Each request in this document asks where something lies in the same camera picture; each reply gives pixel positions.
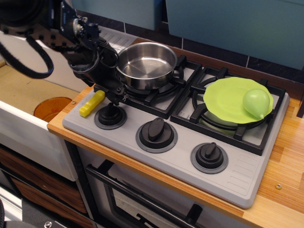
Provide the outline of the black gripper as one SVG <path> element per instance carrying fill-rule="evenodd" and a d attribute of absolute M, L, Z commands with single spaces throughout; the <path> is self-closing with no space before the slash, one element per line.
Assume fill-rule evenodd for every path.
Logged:
<path fill-rule="evenodd" d="M 85 50 L 76 54 L 70 61 L 74 75 L 88 86 L 96 85 L 105 92 L 105 96 L 119 105 L 126 100 L 126 93 L 121 80 L 116 75 L 119 56 L 109 45 L 99 45 L 97 50 Z"/>

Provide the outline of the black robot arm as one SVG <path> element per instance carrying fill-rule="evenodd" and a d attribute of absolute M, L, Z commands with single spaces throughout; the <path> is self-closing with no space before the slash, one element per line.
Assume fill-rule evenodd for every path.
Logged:
<path fill-rule="evenodd" d="M 112 103 L 119 105 L 127 99 L 125 87 L 115 73 L 118 53 L 100 37 L 98 24 L 77 15 L 66 1 L 2 0 L 0 30 L 6 35 L 25 38 L 47 67 L 47 72 L 36 72 L 1 45 L 0 54 L 20 73 L 35 79 L 45 79 L 53 73 L 53 61 L 37 43 L 41 41 L 63 55 L 77 78 L 88 86 L 98 85 Z"/>

